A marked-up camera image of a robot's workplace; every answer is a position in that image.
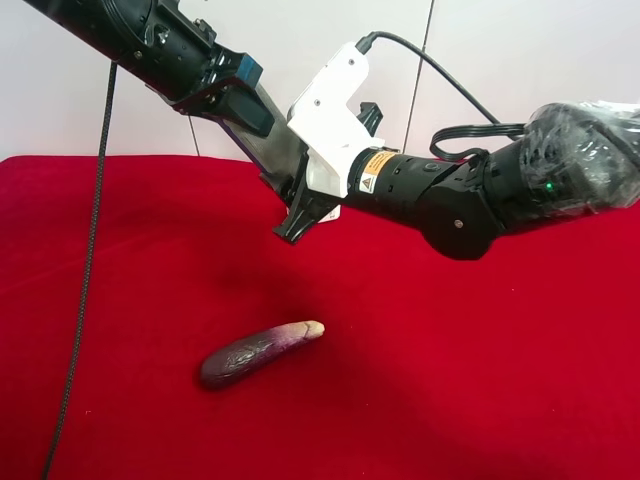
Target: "black wire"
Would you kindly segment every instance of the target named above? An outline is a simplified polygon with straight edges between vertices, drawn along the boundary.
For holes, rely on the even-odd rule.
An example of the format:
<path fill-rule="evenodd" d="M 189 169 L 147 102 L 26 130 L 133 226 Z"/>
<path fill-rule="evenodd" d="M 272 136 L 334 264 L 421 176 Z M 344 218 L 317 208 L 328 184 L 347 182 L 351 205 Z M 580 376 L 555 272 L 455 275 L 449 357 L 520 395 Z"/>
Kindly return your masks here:
<path fill-rule="evenodd" d="M 104 110 L 104 122 L 102 124 L 102 136 L 100 138 L 100 150 L 98 153 L 98 169 L 96 173 L 96 188 L 93 197 L 93 208 L 91 211 L 91 222 L 89 225 L 89 242 L 87 245 L 87 256 L 84 264 L 84 277 L 82 280 L 82 292 L 80 294 L 80 305 L 78 307 L 78 320 L 76 323 L 76 334 L 73 342 L 73 351 L 71 354 L 71 363 L 69 364 L 69 370 L 67 371 L 67 380 L 64 386 L 64 394 L 62 397 L 62 404 L 60 406 L 60 412 L 58 413 L 58 421 L 56 423 L 56 429 L 53 433 L 53 439 L 51 440 L 51 446 L 49 447 L 49 453 L 47 454 L 47 460 L 42 470 L 42 479 L 46 480 L 51 470 L 53 463 L 53 457 L 58 448 L 60 442 L 60 435 L 62 433 L 62 427 L 64 425 L 65 417 L 67 415 L 67 408 L 69 406 L 69 396 L 71 394 L 71 387 L 73 386 L 73 377 L 76 372 L 76 365 L 78 363 L 78 355 L 80 353 L 80 344 L 82 342 L 82 330 L 84 327 L 84 317 L 87 309 L 87 297 L 89 295 L 89 281 L 91 279 L 91 267 L 93 266 L 93 254 L 96 243 L 96 231 L 98 228 L 98 217 L 100 214 L 100 200 L 102 198 L 102 183 L 104 177 L 104 161 L 107 153 L 107 140 L 109 137 L 109 126 L 111 124 L 111 112 L 113 110 L 113 97 L 116 86 L 116 73 L 118 66 L 116 63 L 111 63 L 111 70 L 109 72 L 109 86 L 107 89 L 107 101 Z"/>
<path fill-rule="evenodd" d="M 502 123 L 500 125 L 463 125 L 444 128 L 433 136 L 430 150 L 431 153 L 442 160 L 457 162 L 472 155 L 485 155 L 489 152 L 482 148 L 470 148 L 460 153 L 449 153 L 438 147 L 439 142 L 458 138 L 517 136 L 524 133 L 524 127 L 523 123 Z"/>
<path fill-rule="evenodd" d="M 198 146 L 198 137 L 196 137 L 196 131 L 193 128 L 193 119 L 189 115 L 189 125 L 191 126 L 191 135 L 193 136 L 193 144 L 196 146 L 196 153 L 200 156 L 200 147 Z"/>
<path fill-rule="evenodd" d="M 420 47 L 414 45 L 408 40 L 405 40 L 404 38 L 389 32 L 379 32 L 379 31 L 371 32 L 369 35 L 367 35 L 366 37 L 363 37 L 358 42 L 358 44 L 356 45 L 356 48 L 358 48 L 358 50 L 363 54 L 367 53 L 369 49 L 371 49 L 373 42 L 378 38 L 386 38 L 387 40 L 396 42 L 402 45 L 403 47 L 411 50 L 413 53 L 415 53 L 420 58 L 422 58 L 422 60 L 427 62 L 429 65 L 431 65 L 440 75 L 442 75 L 445 78 L 445 80 L 447 80 L 453 86 L 453 88 L 455 88 L 458 92 L 460 92 L 460 94 L 462 94 L 462 96 L 466 98 L 487 120 L 489 120 L 494 125 L 500 125 L 502 123 L 489 110 L 487 110 L 487 108 L 484 105 L 482 105 L 473 95 L 471 95 L 471 92 L 469 92 L 469 90 L 467 90 L 464 86 L 462 86 L 460 82 L 458 82 L 449 72 L 447 72 L 444 69 L 444 67 L 442 67 L 442 65 L 440 65 L 433 58 L 431 58 L 431 56 L 429 56 L 426 52 L 424 52 Z M 511 138 L 512 140 L 518 140 L 518 137 L 511 136 L 511 135 L 509 135 L 509 138 Z"/>
<path fill-rule="evenodd" d="M 427 41 L 429 40 L 429 32 L 431 31 L 431 20 L 433 19 L 433 11 L 435 10 L 436 0 L 431 0 L 431 8 L 429 8 L 429 18 L 427 19 L 427 28 L 424 32 L 424 41 L 422 42 L 421 51 L 427 49 Z M 416 84 L 413 87 L 413 97 L 411 98 L 411 108 L 409 109 L 409 120 L 407 121 L 407 131 L 404 135 L 404 143 L 402 144 L 402 153 L 407 153 L 407 145 L 409 144 L 409 134 L 411 133 L 411 123 L 413 122 L 413 112 L 416 108 L 416 100 L 418 99 L 418 90 L 420 89 L 420 78 L 422 77 L 422 67 L 425 62 L 420 59 L 418 62 L 418 74 L 416 75 Z"/>

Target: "red cloth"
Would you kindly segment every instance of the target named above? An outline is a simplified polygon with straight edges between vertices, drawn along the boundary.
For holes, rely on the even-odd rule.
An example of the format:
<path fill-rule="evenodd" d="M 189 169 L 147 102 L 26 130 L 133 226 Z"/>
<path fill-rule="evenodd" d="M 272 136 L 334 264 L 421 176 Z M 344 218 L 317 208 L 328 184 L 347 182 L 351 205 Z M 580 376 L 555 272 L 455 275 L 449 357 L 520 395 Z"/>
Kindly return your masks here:
<path fill-rule="evenodd" d="M 0 478 L 39 475 L 68 366 L 95 159 L 0 164 Z M 640 209 L 457 263 L 345 211 L 296 247 L 253 165 L 107 159 L 51 479 L 640 478 Z M 222 393 L 232 340 L 325 337 Z"/>

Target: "warning label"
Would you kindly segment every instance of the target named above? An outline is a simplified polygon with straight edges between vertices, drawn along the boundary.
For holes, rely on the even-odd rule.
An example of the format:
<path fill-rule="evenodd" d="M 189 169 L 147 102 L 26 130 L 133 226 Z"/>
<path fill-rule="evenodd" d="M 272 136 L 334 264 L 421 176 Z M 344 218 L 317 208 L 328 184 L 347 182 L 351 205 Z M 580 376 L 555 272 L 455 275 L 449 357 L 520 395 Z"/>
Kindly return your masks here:
<path fill-rule="evenodd" d="M 373 193 L 376 188 L 376 180 L 378 177 L 376 175 L 371 175 L 370 173 L 363 173 L 360 178 L 360 191 L 366 193 Z"/>
<path fill-rule="evenodd" d="M 365 167 L 365 173 L 370 173 L 371 175 L 379 175 L 382 171 L 382 168 L 387 164 L 389 160 L 395 157 L 397 153 L 395 152 L 380 152 L 376 153 L 371 159 L 367 166 Z"/>
<path fill-rule="evenodd" d="M 361 192 L 371 194 L 373 193 L 376 188 L 376 180 L 378 180 L 378 175 L 380 175 L 380 172 L 387 164 L 387 162 L 396 155 L 397 153 L 395 152 L 380 152 L 376 153 L 369 159 L 369 162 L 367 163 L 367 166 L 362 173 L 362 177 L 360 178 Z"/>

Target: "white wall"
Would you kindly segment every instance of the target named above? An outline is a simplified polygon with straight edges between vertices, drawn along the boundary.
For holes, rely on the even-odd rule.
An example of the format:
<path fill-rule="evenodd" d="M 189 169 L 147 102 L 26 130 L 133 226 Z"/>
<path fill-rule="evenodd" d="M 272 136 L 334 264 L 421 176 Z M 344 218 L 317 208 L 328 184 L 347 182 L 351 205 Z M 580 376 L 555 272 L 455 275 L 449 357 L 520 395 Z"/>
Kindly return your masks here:
<path fill-rule="evenodd" d="M 430 0 L 182 0 L 229 48 L 265 68 L 263 84 L 287 111 L 315 73 L 349 40 L 389 29 L 420 43 Z M 0 2 L 0 159 L 16 154 L 94 155 L 100 137 L 109 62 L 21 0 Z M 372 74 L 358 100 L 386 115 L 381 134 L 402 145 L 418 62 L 392 45 L 371 53 Z M 203 155 L 244 155 L 209 122 L 194 119 Z M 120 70 L 111 154 L 194 154 L 188 120 Z"/>
<path fill-rule="evenodd" d="M 435 0 L 426 50 L 501 121 L 523 122 L 554 101 L 638 102 L 639 18 L 637 0 Z M 428 155 L 438 129 L 469 123 L 486 121 L 424 69 L 407 152 Z"/>

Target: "eggplant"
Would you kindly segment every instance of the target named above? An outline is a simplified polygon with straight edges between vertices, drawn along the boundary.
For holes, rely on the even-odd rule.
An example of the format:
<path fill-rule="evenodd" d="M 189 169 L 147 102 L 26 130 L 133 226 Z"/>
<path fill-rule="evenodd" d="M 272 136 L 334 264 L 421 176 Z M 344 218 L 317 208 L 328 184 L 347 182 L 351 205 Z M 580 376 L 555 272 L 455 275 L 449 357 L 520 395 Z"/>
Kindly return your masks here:
<path fill-rule="evenodd" d="M 233 342 L 212 353 L 200 367 L 200 383 L 219 390 L 271 363 L 282 354 L 305 345 L 324 333 L 314 321 L 289 323 Z"/>

